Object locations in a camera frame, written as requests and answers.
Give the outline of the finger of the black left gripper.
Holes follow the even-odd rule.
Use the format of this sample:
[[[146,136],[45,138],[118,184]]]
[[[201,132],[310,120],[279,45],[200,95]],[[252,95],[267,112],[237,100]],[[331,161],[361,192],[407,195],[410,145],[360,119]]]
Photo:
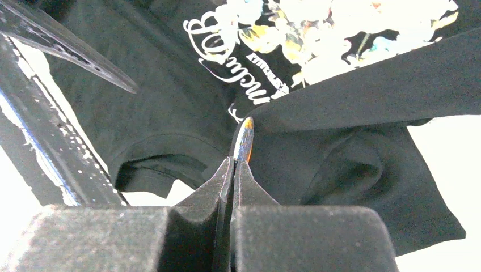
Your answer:
[[[1,34],[62,58],[130,92],[134,80],[45,12],[21,1],[1,1]]]

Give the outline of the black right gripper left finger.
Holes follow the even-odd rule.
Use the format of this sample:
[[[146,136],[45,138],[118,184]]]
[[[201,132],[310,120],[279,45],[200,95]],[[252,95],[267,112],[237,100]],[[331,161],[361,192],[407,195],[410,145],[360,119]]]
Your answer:
[[[67,207],[35,215],[8,271],[229,271],[234,162],[177,205]]]

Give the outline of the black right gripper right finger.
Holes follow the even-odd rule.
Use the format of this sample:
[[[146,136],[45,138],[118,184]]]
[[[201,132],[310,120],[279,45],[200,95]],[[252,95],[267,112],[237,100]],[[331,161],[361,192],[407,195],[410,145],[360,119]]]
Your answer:
[[[237,166],[236,271],[397,271],[379,215],[360,206],[281,206]]]

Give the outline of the black floral print t-shirt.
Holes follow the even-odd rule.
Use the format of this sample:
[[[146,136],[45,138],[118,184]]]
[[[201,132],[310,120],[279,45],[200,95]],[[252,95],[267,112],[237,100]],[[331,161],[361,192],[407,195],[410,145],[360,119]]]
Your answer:
[[[255,122],[282,205],[376,211],[401,256],[466,237],[409,132],[480,113],[479,1],[38,1],[135,95],[49,58],[114,187],[198,188]]]

